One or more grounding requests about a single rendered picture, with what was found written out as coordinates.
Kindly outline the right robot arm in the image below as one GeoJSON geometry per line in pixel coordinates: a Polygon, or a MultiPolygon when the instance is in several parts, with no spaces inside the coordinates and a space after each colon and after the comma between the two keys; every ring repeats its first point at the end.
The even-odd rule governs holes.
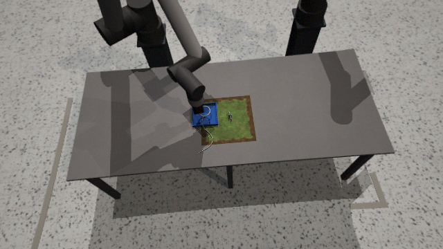
{"type": "MultiPolygon", "coordinates": [[[[159,43],[165,36],[161,18],[152,0],[97,0],[103,18],[94,22],[98,32],[109,46],[136,33],[144,44],[159,43]],[[124,26],[124,28],[123,28],[124,26]]],[[[209,52],[200,46],[178,0],[158,0],[165,16],[178,37],[187,56],[167,68],[174,82],[186,91],[187,98],[196,102],[202,99],[205,86],[192,74],[211,60],[209,52]]]]}

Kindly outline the blue tray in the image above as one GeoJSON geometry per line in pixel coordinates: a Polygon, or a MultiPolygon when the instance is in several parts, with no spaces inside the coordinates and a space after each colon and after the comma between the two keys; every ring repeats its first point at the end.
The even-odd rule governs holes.
{"type": "Polygon", "coordinates": [[[207,106],[210,108],[210,114],[209,114],[209,108],[204,107],[204,112],[200,114],[203,116],[207,114],[209,115],[203,118],[203,116],[200,116],[199,114],[194,114],[192,108],[192,127],[202,127],[202,118],[203,118],[203,126],[218,125],[217,103],[216,102],[203,103],[203,106],[207,106]]]}

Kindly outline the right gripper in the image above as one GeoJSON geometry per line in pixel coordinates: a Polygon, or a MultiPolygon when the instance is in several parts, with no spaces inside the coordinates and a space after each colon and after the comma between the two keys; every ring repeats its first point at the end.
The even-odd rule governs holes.
{"type": "Polygon", "coordinates": [[[199,114],[204,112],[203,108],[204,96],[199,101],[192,102],[188,99],[188,102],[192,106],[194,114],[199,114]]]}

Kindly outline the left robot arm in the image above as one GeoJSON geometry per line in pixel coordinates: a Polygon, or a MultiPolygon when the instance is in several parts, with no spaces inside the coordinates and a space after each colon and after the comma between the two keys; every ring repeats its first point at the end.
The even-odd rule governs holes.
{"type": "Polygon", "coordinates": [[[317,26],[322,22],[326,9],[327,0],[299,0],[295,19],[302,26],[317,26]]]}

